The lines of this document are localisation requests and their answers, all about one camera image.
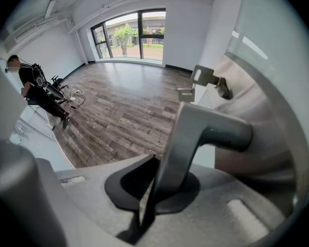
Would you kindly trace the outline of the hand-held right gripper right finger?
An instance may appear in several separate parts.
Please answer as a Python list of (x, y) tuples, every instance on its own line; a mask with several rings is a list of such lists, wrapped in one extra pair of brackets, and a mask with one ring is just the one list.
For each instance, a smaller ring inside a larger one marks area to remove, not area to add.
[(159, 164), (120, 166), (121, 208), (132, 218), (119, 238), (137, 247), (249, 247), (278, 233), (294, 210), (291, 184), (255, 183), (193, 164), (182, 189), (152, 204), (143, 200)]

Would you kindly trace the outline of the ceiling light fixture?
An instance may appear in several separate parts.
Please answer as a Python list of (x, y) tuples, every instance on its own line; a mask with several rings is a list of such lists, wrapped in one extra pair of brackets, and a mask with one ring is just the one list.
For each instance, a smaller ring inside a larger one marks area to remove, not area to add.
[(52, 10), (56, 4), (57, 0), (50, 0), (48, 2), (48, 5), (47, 5), (47, 8), (46, 8), (46, 11), (45, 11), (45, 15), (44, 15), (44, 19), (48, 19), (52, 13)]

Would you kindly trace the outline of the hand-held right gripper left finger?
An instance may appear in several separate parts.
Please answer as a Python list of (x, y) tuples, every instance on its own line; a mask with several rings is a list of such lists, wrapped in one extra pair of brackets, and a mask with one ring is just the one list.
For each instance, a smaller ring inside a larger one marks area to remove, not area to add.
[(105, 191), (106, 181), (115, 180), (153, 159), (140, 155), (105, 165), (59, 171), (49, 161), (36, 159), (37, 217), (44, 245), (50, 247), (118, 247), (126, 242), (118, 234), (133, 218), (119, 209)]

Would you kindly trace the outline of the metal door handle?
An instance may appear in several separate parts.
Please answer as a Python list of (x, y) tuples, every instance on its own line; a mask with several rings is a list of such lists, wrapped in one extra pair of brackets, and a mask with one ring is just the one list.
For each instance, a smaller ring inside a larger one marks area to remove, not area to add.
[(215, 167), (250, 183), (291, 184), (293, 199), (309, 194), (309, 148), (298, 119), (280, 91), (255, 67), (231, 53), (214, 75), (224, 77), (233, 97), (211, 86), (210, 108), (181, 103), (154, 190), (173, 195), (181, 187), (197, 149), (212, 145)]

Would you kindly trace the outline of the green tree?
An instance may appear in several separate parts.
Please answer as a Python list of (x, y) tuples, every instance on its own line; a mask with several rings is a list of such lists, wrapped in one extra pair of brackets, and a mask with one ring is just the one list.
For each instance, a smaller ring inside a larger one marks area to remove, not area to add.
[(114, 36), (119, 41), (119, 44), (122, 49), (122, 54), (127, 55), (127, 45), (130, 39), (133, 40), (134, 36), (137, 36), (138, 30), (132, 28), (128, 23), (124, 27), (116, 28)]

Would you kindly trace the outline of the frosted glass door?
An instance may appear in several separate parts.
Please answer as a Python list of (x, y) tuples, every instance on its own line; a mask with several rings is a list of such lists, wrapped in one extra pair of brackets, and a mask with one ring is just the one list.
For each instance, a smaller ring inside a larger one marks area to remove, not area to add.
[(200, 65), (210, 108), (248, 123), (243, 152), (216, 149), (215, 166), (288, 215), (309, 202), (309, 30), (287, 0), (215, 0)]

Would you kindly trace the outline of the white ceiling pipes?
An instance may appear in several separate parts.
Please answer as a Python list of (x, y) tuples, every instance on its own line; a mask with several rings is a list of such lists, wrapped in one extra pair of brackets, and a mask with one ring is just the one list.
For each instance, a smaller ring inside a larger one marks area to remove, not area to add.
[(16, 29), (11, 35), (9, 35), (5, 40), (3, 40), (4, 44), (8, 44), (10, 41), (15, 41), (18, 43), (19, 41), (27, 38), (31, 34), (44, 30), (49, 27), (54, 27), (55, 25), (62, 24), (66, 21), (69, 21), (68, 18), (62, 17), (52, 17), (46, 20), (39, 21), (37, 18), (32, 21), (27, 22), (23, 26)]

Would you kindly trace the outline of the white extension lead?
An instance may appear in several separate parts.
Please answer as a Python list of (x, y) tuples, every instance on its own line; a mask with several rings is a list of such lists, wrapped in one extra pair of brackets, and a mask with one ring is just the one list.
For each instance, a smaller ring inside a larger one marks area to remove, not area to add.
[(71, 96), (69, 98), (70, 101), (75, 101), (76, 97), (80, 97), (84, 94), (84, 90), (76, 90), (74, 92), (71, 92)]

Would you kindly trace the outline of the curved black framed window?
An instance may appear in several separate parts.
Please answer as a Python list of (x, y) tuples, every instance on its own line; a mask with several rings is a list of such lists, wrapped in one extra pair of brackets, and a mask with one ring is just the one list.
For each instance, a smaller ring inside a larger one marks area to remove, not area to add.
[[(94, 44), (101, 59), (134, 58), (162, 62), (164, 51), (166, 10), (147, 9), (123, 14), (101, 22), (91, 28)], [(138, 30), (138, 35), (130, 39), (127, 55), (122, 54), (119, 41), (115, 38), (116, 28), (128, 23)]]

